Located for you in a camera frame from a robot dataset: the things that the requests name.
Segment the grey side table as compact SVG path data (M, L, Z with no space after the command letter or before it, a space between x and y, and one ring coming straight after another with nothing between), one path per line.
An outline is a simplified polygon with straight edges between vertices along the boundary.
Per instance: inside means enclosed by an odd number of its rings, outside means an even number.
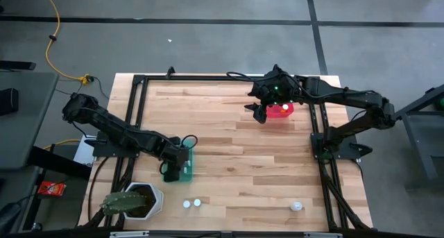
M0 90L18 91L18 111L0 116L0 170L27 163L58 79L51 72L0 72Z

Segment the small black box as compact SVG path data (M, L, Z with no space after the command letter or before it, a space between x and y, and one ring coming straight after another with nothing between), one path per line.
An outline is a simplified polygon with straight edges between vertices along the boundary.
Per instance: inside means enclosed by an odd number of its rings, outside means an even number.
M19 109L19 92L15 88L0 90L0 116L17 112Z

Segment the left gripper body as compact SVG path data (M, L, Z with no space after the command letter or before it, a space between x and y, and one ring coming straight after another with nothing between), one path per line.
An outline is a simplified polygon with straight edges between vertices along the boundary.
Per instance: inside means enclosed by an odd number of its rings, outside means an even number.
M162 169L162 175L164 182L175 182L179 181L182 175L190 175L190 167L188 166L188 161L186 161L182 166L176 163L168 161L168 151L170 147L165 149L162 156L162 166L166 165L166 169ZM184 168L187 167L187 173L184 173Z

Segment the black aluminium rig frame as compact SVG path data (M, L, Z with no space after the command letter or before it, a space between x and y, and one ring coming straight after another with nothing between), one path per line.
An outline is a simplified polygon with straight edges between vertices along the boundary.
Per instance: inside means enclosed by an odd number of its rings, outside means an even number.
M331 198L325 209L310 136L347 122L345 108L295 104L287 118L259 124L245 105L251 84L222 74L117 74L108 111L141 129L197 141L191 182L165 183L160 162L141 154L132 180L164 193L163 207L127 230L326 231L351 221ZM194 205L195 199L201 205ZM189 201L189 208L183 202ZM303 209L291 210L293 202Z

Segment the black support beam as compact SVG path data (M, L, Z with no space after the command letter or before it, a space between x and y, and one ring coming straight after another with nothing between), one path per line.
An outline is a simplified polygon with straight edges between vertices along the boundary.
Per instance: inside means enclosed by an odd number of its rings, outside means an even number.
M27 163L83 180L89 180L92 170L87 165L69 160L36 146L32 147Z

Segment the reddish pink plastic bin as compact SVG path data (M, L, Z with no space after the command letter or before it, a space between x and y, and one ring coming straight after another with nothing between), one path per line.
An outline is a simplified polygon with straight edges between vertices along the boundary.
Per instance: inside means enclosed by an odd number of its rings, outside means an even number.
M266 113L268 118L287 118L294 112L294 106L292 103L284 103L289 106L287 111L282 109L283 104L273 104L266 107Z

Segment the white paper sheet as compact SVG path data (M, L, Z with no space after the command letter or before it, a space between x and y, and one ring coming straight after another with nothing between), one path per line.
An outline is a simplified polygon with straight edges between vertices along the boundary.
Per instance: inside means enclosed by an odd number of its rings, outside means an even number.
M74 162L92 167L96 158L93 156L94 148L86 143L87 140L95 140L96 136L82 137L74 156Z

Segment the teal plastic bin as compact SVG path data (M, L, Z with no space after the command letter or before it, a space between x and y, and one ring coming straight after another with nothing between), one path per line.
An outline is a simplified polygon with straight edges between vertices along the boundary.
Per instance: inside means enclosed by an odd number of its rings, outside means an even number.
M180 177L179 181L175 181L175 182L191 182L194 176L194 151L191 148L190 150L190 161L191 161L191 166L190 166L190 175L186 176L186 175L182 175ZM162 169L166 169L166 165L162 166L162 163L160 165L160 173L162 175Z

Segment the silver metal bracket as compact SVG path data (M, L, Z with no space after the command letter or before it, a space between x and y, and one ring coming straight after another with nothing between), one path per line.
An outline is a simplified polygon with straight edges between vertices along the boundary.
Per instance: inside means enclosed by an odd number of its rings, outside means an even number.
M111 232L109 238L149 238L149 231L120 231Z
M333 232L305 232L304 238L343 238L343 235Z

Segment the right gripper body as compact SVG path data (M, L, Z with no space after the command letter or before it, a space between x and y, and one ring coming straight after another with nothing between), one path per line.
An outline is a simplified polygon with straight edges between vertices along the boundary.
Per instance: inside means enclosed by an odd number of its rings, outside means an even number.
M249 96L254 96L257 99L260 100L259 106L265 106L265 105L273 105L275 104L275 101L267 99L264 96L264 86L260 83L254 83L251 92L248 93Z

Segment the flat black bar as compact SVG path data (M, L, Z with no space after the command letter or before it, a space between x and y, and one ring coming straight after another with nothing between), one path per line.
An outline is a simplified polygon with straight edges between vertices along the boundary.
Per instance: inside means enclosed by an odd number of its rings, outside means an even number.
M0 69L5 70L34 70L34 62L0 60Z

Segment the red orange packet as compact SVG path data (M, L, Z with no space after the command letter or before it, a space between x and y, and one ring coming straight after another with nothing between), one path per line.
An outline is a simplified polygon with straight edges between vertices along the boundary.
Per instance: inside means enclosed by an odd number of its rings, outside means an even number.
M45 196L62 196L67 185L64 182L43 181L38 188L37 193Z

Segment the black floor tape line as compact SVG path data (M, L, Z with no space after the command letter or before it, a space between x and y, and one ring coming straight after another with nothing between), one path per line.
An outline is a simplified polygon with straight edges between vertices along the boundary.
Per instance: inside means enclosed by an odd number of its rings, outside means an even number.
M444 22L350 22L274 19L149 19L111 17L61 17L63 23L86 24L204 24L204 25L270 25L270 26L340 26L444 28Z
M321 75L328 75L314 0L307 0L307 5L308 5L308 9L309 9L311 29L312 29L312 33L313 33L314 45L315 45L315 50L316 50L316 57L318 60L320 74Z

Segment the black metal stand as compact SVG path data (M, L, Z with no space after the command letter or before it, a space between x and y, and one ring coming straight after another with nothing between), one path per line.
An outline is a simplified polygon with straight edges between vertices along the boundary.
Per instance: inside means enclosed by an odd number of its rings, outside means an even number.
M405 185L407 191L444 189L444 84L433 87L396 112L419 161L419 179Z

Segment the green cactus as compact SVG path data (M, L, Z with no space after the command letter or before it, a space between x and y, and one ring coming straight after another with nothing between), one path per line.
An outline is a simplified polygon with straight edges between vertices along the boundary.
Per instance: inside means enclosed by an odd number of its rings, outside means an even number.
M104 215L123 214L138 207L145 206L146 196L138 192L114 192L107 195L100 204Z

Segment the white hexagonal plant pot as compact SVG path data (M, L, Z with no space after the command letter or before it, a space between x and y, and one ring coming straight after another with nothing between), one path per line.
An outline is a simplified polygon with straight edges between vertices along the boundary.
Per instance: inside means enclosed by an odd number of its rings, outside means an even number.
M145 221L162 210L164 193L151 183L132 182L125 192L137 192L146 197L145 206L135 208L123 214L127 220Z

